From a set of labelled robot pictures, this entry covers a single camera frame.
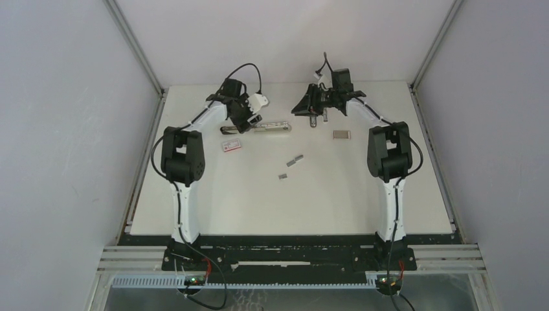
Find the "small brown stapler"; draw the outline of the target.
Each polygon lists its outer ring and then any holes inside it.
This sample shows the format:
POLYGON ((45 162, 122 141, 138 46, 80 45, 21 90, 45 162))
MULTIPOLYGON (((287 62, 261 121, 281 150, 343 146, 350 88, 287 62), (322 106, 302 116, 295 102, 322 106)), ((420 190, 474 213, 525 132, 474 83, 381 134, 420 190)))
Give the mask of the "small brown stapler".
POLYGON ((309 117, 309 126, 311 128, 316 128, 317 125, 318 125, 317 116, 316 115, 310 116, 309 117))

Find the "black and beige stapler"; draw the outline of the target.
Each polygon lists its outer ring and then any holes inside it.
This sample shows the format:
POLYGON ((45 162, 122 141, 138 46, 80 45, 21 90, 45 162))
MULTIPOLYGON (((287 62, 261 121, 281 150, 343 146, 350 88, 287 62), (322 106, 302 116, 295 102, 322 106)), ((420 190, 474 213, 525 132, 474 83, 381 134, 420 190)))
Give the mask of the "black and beige stapler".
MULTIPOLYGON (((222 126, 220 132, 223 135, 237 135, 240 134, 235 126, 222 126)), ((267 133, 267 132, 284 132, 288 133, 292 130, 290 123, 288 122, 267 122, 256 124, 249 130, 252 133, 267 133)))

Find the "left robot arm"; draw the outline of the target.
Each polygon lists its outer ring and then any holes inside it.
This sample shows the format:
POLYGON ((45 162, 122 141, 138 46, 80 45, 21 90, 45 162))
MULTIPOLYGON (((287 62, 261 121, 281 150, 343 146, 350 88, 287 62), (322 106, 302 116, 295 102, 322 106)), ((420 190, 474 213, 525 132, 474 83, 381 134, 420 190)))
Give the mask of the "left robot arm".
POLYGON ((159 139, 160 175, 172 184, 175 196, 172 238, 182 244, 193 244, 200 234, 193 184, 206 169, 203 129, 230 120, 238 133, 246 133, 262 120, 260 110, 269 105, 261 84, 256 92, 248 94, 244 83, 233 78, 225 79, 206 102, 203 110, 186 125, 166 127, 159 139))

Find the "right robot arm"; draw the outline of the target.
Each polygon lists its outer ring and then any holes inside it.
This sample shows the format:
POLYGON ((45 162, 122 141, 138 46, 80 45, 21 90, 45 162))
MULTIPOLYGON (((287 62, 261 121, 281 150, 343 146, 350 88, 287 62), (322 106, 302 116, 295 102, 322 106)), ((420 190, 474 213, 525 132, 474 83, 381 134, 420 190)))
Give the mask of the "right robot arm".
POLYGON ((379 227, 375 233, 382 243, 405 238, 403 226, 403 190, 411 175, 415 142, 406 122, 391 122, 365 101, 365 93, 353 86, 348 69, 329 75, 316 71, 316 82, 309 84, 304 96, 291 110, 294 116, 318 117, 328 108, 343 115, 362 117, 368 125, 366 164, 372 177, 381 180, 379 227))

